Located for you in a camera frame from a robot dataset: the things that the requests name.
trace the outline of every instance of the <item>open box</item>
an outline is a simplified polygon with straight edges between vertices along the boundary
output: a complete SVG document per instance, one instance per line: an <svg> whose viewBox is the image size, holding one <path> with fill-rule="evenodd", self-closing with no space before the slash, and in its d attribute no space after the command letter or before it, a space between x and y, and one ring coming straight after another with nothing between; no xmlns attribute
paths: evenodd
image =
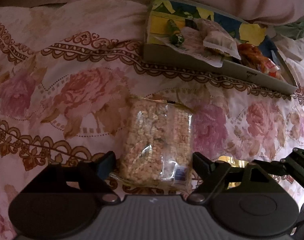
<svg viewBox="0 0 304 240"><path fill-rule="evenodd" d="M218 74L223 74L246 82L251 82L261 87L265 87L270 90L280 92L284 95L292 95L298 89L296 81L294 80L290 70L288 69L286 63L284 62L284 60L277 51L274 51L274 53L280 62L279 67L281 68L282 71L282 77L287 83L277 78L268 76L267 74L264 74L260 71L254 70L252 68L248 68L246 66L228 60L223 61L223 65L221 68L216 68L202 60L196 59L189 55L180 54L175 50L173 50L172 48L163 45L161 41L154 38L155 36L154 33L150 33L152 17L154 17L155 15L157 15L157 17L162 17L163 15L165 15L164 12L155 12L152 10L153 6L155 6L154 1L155 0L152 0L152 3L150 5L149 18L146 25L145 42L143 49L143 59L145 62L160 64L160 65L175 66L177 68L192 69L202 72L214 72ZM241 23L247 24L247 22L245 22L242 19L236 18L230 14L224 13L220 10L211 8L206 5L202 5L200 3L191 2L188 0L165 0L165 1L170 1L173 4L184 4L187 6L196 7L198 9L202 8L208 12L213 12L215 14L219 14L221 16L228 17L230 19L234 19ZM172 8L169 8L169 10L165 8L164 10L168 14L171 13L170 12L171 10L174 11ZM171 18L174 19L179 19L179 17L182 18L182 16L171 15ZM157 34L157 36L167 37L168 34L161 33L161 34Z"/></svg>

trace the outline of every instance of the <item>food wrapper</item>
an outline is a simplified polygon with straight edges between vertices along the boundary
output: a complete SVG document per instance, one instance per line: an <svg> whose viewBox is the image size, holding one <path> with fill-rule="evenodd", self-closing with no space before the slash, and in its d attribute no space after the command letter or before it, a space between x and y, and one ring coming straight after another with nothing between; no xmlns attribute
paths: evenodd
<svg viewBox="0 0 304 240"><path fill-rule="evenodd" d="M175 24L174 20L168 20L167 27L171 33L169 39L171 44L174 46L181 46L184 43L184 37L179 29L179 27Z"/></svg>
<svg viewBox="0 0 304 240"><path fill-rule="evenodd" d="M191 111L166 101L131 101L118 179L140 187L187 190L192 165Z"/></svg>
<svg viewBox="0 0 304 240"><path fill-rule="evenodd" d="M206 19L195 19L194 21L203 38L204 47L213 49L224 56L241 59L236 41L220 24Z"/></svg>
<svg viewBox="0 0 304 240"><path fill-rule="evenodd" d="M263 56L257 46L243 43L238 45L238 50L243 65L272 77L280 77L280 68L271 59Z"/></svg>
<svg viewBox="0 0 304 240"><path fill-rule="evenodd" d="M186 54L198 60L202 60L214 67L222 67L223 56L217 53L214 54L211 51L204 49L204 46L202 44L202 37L199 31L194 30L190 27L183 27L180 31L184 36L184 43L179 47L171 44L169 38L155 38L162 41L165 45L174 49L178 53Z"/></svg>

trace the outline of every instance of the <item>bolt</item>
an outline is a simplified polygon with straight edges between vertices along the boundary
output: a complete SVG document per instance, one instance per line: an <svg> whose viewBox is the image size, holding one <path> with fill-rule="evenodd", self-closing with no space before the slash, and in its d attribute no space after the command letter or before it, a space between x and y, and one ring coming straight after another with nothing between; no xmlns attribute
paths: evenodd
<svg viewBox="0 0 304 240"><path fill-rule="evenodd" d="M117 201L117 199L118 199L118 196L115 194L105 194L102 197L102 200L104 200L105 202L110 202L110 203Z"/></svg>
<svg viewBox="0 0 304 240"><path fill-rule="evenodd" d="M195 203L200 203L205 200L205 197L202 194L191 194L189 200Z"/></svg>
<svg viewBox="0 0 304 240"><path fill-rule="evenodd" d="M294 235L294 233L296 232L296 230L297 230L297 228L293 228L293 230L291 231L291 236L293 236Z"/></svg>

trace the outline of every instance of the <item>floral bedsheet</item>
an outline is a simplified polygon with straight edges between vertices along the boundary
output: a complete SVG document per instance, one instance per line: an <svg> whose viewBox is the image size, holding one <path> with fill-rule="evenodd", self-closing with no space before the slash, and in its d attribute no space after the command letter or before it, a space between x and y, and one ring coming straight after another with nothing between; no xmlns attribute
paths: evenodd
<svg viewBox="0 0 304 240"><path fill-rule="evenodd" d="M212 160L279 160L304 148L300 91L287 97L225 76L143 62L146 12L125 0L0 7L0 239L15 235L10 201L45 165L123 153L129 95L192 107L195 150ZM304 202L291 177L275 179L299 206ZM200 182L196 174L193 180ZM108 183L120 195L166 193Z"/></svg>

